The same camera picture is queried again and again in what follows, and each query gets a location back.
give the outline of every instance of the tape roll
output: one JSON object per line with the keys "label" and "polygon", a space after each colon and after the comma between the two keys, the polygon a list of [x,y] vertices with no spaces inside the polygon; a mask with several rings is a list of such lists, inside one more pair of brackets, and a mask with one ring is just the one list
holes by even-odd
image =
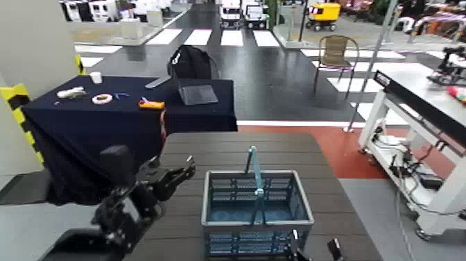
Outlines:
{"label": "tape roll", "polygon": [[96,105],[102,105],[102,104],[107,104],[111,102],[112,99],[113,97],[110,94],[99,94],[97,96],[94,96],[94,98],[92,98],[92,102]]}

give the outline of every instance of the basket handle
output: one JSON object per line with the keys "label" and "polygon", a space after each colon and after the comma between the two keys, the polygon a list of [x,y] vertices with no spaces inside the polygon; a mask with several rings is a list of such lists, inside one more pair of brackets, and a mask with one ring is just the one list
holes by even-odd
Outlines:
{"label": "basket handle", "polygon": [[262,175],[261,175],[261,167],[259,166],[259,159],[257,157],[257,148],[256,146],[251,146],[248,151],[248,161],[246,162],[246,168],[244,174],[247,175],[249,173],[249,168],[252,163],[252,170],[254,172],[254,179],[256,180],[256,191],[254,192],[257,196],[256,203],[254,205],[254,209],[252,210],[251,215],[251,225],[254,225],[254,221],[256,220],[257,211],[262,211],[262,222],[264,225],[267,224],[266,222],[266,212],[264,210],[264,203],[265,203],[265,196],[264,196],[264,188],[262,186]]}

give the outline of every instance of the paper cup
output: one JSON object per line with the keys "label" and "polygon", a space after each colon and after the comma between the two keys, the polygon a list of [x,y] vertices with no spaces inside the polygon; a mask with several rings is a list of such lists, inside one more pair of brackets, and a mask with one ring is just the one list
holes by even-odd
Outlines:
{"label": "paper cup", "polygon": [[102,83],[102,74],[98,71],[94,71],[89,74],[91,76],[92,82],[95,84]]}

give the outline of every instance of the white robot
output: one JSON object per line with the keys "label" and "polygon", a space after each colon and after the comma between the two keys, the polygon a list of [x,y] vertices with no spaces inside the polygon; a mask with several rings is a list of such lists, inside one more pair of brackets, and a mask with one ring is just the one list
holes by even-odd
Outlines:
{"label": "white robot", "polygon": [[94,1],[89,3],[95,22],[117,22],[119,13],[115,0]]}
{"label": "white robot", "polygon": [[241,20],[241,7],[239,0],[222,2],[220,5],[220,19],[221,28],[226,29],[233,26],[238,29]]}
{"label": "white robot", "polygon": [[243,0],[243,16],[245,25],[248,28],[266,27],[267,16],[264,14],[264,7],[258,1]]}
{"label": "white robot", "polygon": [[75,1],[64,3],[67,7],[68,16],[73,22],[81,22],[81,15],[79,14],[78,4]]}

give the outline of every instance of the metal chair legs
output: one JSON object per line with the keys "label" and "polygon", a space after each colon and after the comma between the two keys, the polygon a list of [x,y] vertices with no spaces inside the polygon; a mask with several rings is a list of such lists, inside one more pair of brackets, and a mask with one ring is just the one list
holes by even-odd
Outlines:
{"label": "metal chair legs", "polygon": [[351,88],[351,82],[353,81],[353,76],[354,76],[354,68],[351,71],[351,76],[349,77],[348,90],[346,91],[345,99],[348,99],[348,95],[350,95],[350,88]]}
{"label": "metal chair legs", "polygon": [[338,82],[341,80],[341,76],[343,75],[343,72],[345,71],[345,68],[341,69],[340,76],[338,77]]}
{"label": "metal chair legs", "polygon": [[316,93],[316,89],[317,89],[317,81],[318,81],[318,77],[319,77],[319,68],[320,68],[320,64],[317,66],[316,75],[314,76],[314,93]]}

